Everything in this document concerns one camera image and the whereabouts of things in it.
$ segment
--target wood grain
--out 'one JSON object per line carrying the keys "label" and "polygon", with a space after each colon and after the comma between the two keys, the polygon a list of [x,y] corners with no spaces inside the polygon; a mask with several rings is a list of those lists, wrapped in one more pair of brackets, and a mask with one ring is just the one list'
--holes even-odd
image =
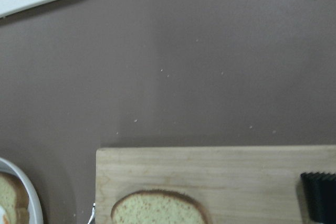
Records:
{"label": "wood grain", "polygon": [[97,150],[96,223],[140,189],[187,193],[214,224],[307,223],[300,174],[336,171],[336,146],[102,148]]}

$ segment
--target bowl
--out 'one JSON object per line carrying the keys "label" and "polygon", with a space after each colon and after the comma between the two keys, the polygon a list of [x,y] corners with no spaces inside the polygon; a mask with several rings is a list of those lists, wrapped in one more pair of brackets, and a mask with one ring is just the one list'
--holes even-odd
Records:
{"label": "bowl", "polygon": [[29,224],[43,224],[41,204],[38,199],[35,188],[33,187],[27,175],[12,162],[1,157],[0,157],[0,172],[10,173],[21,179],[29,196],[29,204],[28,204]]}

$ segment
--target table surface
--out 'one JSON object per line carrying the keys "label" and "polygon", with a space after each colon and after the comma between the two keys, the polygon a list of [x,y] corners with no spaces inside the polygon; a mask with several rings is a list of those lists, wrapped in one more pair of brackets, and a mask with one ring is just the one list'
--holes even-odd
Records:
{"label": "table surface", "polygon": [[0,20],[0,156],[86,223],[100,147],[336,143],[336,0],[60,0]]}

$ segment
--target bread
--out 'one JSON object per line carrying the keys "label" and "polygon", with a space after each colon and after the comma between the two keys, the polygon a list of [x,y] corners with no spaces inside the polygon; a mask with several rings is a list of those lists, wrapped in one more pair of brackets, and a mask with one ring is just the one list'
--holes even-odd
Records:
{"label": "bread", "polygon": [[29,223],[28,203],[28,193],[22,181],[14,175],[0,173],[0,206],[5,210],[9,224]]}
{"label": "bread", "polygon": [[174,191],[143,190],[120,199],[111,211],[113,224],[210,224],[204,207]]}

